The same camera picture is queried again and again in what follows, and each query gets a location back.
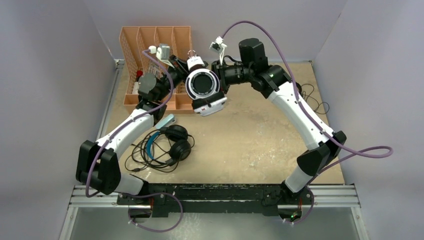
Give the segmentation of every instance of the black metal base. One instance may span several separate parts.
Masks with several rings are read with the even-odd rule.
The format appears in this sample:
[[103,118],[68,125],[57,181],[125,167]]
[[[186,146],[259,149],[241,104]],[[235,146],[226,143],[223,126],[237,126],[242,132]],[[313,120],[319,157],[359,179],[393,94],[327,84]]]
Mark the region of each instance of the black metal base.
[[[291,214],[297,211],[300,199],[303,205],[310,205],[311,198],[307,197],[307,194],[312,194],[304,188],[296,196],[288,199],[281,191],[280,184],[149,183],[148,189],[150,194],[175,195],[181,201],[185,213],[256,213],[282,218],[290,218]],[[129,206],[152,204],[153,218],[166,218],[169,213],[180,212],[178,203],[167,195],[155,196],[153,201],[123,195],[116,203]],[[294,207],[279,210],[278,205]]]

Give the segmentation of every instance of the headphone ear cup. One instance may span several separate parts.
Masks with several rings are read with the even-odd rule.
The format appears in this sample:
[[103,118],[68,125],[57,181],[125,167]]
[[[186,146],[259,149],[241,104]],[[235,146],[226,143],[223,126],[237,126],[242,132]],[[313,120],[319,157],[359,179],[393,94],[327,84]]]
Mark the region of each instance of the headphone ear cup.
[[174,161],[186,159],[192,152],[192,146],[187,140],[181,139],[174,143],[169,150],[169,156]]
[[189,133],[187,129],[180,125],[171,125],[165,131],[165,136],[173,141],[178,142],[179,140],[187,140],[189,138]]

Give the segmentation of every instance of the white wall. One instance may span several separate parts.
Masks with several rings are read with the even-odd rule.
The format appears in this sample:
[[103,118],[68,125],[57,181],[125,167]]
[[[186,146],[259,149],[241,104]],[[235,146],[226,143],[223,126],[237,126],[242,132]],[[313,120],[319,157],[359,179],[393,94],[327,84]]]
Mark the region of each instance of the white wall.
[[342,164],[373,240],[424,235],[423,9],[420,0],[349,0],[314,64],[346,145],[394,148],[390,158]]
[[[290,61],[314,59],[347,0],[85,0],[94,22],[116,59],[122,26],[191,26],[193,48],[216,60],[209,44],[234,22],[250,20],[270,31]],[[271,60],[281,61],[260,30],[240,25],[225,38],[226,53],[238,57],[239,41],[257,37]]]
[[0,239],[57,239],[115,63],[82,0],[3,0],[0,20]]

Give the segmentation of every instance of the white cable clip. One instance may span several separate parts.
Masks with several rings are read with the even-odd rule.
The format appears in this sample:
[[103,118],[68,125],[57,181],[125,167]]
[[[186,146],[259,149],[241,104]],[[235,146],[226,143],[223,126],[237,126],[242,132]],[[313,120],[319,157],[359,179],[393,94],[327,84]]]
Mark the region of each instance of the white cable clip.
[[217,44],[221,45],[221,44],[223,44],[224,39],[223,39],[222,37],[218,36],[218,37],[215,39],[215,42],[216,42]]
[[153,46],[153,45],[152,46],[149,46],[148,49],[149,49],[149,51],[150,51],[151,54],[155,54],[156,53],[156,50],[157,50],[156,49],[156,46]]

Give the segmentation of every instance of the wooden table surface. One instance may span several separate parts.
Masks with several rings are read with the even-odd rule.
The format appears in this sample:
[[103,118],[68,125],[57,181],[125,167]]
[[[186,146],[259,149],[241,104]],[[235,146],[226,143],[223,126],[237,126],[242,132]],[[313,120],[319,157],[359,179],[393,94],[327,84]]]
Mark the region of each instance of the wooden table surface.
[[[298,83],[315,87],[311,96],[321,102],[311,64],[291,63],[290,67]],[[128,69],[124,66],[107,126],[108,132],[129,115],[123,106],[128,81]],[[304,90],[309,93],[312,88],[304,86]],[[152,183],[281,183],[296,167],[296,158],[306,151],[295,127],[249,83],[231,86],[227,97],[226,107],[213,115],[175,115],[176,124],[185,127],[195,138],[190,156],[180,162],[175,171],[162,173],[148,168],[133,174]],[[314,101],[308,100],[308,103],[312,109],[317,107]],[[328,123],[325,115],[318,116]],[[161,141],[160,145],[170,147],[167,140]],[[133,146],[130,146],[119,160],[122,172],[126,172],[124,161],[132,150]],[[127,166],[129,169],[142,167],[131,159]],[[344,183],[340,167],[337,165],[324,172],[314,183]]]

